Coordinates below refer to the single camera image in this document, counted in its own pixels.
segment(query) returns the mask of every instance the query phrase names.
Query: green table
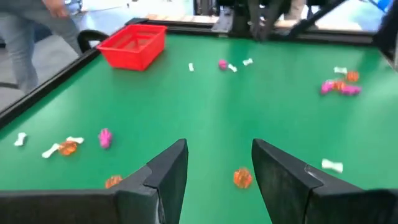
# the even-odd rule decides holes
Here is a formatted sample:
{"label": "green table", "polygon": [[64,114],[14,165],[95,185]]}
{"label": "green table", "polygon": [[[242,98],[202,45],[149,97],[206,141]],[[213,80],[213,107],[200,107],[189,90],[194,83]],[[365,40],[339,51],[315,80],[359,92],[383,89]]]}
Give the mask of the green table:
{"label": "green table", "polygon": [[[398,187],[398,76],[376,49],[175,34],[166,42],[145,72],[113,69],[102,56],[69,66],[70,78],[0,130],[0,189],[103,189],[179,138],[190,151],[182,224],[271,223],[255,181],[233,184],[236,169],[252,170],[253,138],[319,169],[323,158],[343,162],[342,174],[330,173],[358,187]],[[222,58],[238,71],[221,71]],[[319,94],[339,77],[335,66],[359,71],[360,95]],[[114,134],[107,151],[103,128]],[[27,141],[15,147],[19,132]],[[85,138],[76,153],[41,157],[69,136]]]}

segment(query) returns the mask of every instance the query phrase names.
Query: red basket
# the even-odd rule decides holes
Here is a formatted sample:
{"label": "red basket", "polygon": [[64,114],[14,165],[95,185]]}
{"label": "red basket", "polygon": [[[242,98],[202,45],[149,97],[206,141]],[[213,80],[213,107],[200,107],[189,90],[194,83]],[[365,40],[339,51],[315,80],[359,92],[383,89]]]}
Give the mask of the red basket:
{"label": "red basket", "polygon": [[97,45],[114,68],[144,71],[164,49],[166,26],[128,25]]}

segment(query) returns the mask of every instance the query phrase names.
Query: wooden board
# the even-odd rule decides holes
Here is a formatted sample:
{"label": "wooden board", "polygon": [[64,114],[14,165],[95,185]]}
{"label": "wooden board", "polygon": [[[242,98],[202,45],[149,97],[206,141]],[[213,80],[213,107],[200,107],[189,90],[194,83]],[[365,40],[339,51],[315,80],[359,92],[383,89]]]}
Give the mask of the wooden board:
{"label": "wooden board", "polygon": [[[181,21],[181,22],[198,22],[198,23],[215,23],[218,20],[216,16],[165,16],[148,14],[146,18],[158,21]],[[296,20],[280,20],[276,23],[277,27],[289,28],[294,26]],[[316,25],[322,30],[354,30],[362,31],[359,24],[355,22],[317,22]]]}

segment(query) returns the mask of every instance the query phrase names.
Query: orange ball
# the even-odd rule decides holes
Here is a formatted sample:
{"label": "orange ball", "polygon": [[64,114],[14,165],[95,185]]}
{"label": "orange ball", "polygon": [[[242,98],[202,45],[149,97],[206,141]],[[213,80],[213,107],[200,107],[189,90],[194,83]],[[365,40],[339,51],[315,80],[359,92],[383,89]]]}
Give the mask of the orange ball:
{"label": "orange ball", "polygon": [[77,142],[75,141],[65,141],[58,147],[60,154],[64,156],[69,156],[74,153],[77,149]]}
{"label": "orange ball", "polygon": [[359,73],[358,72],[347,72],[346,79],[350,82],[356,82],[359,80]]}
{"label": "orange ball", "polygon": [[119,184],[120,181],[122,181],[123,178],[120,175],[114,175],[105,182],[105,188],[110,189],[112,186],[115,186],[116,184]]}
{"label": "orange ball", "polygon": [[239,188],[248,188],[253,181],[253,177],[246,168],[240,168],[234,173],[234,184]]}
{"label": "orange ball", "polygon": [[346,86],[346,84],[341,80],[337,80],[337,81],[333,82],[334,90],[342,90],[345,86]]}

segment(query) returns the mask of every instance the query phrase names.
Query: gray pants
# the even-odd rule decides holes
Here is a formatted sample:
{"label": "gray pants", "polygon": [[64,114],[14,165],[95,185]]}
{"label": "gray pants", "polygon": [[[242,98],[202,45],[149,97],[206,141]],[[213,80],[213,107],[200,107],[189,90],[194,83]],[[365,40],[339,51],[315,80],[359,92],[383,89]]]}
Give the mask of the gray pants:
{"label": "gray pants", "polygon": [[39,84],[32,63],[34,23],[47,26],[81,54],[79,30],[71,18],[54,18],[41,0],[0,0],[0,35],[6,43],[19,88],[30,92]]}
{"label": "gray pants", "polygon": [[292,0],[292,4],[289,9],[289,13],[284,15],[285,20],[299,20],[301,19],[301,13],[305,6],[306,0]]}

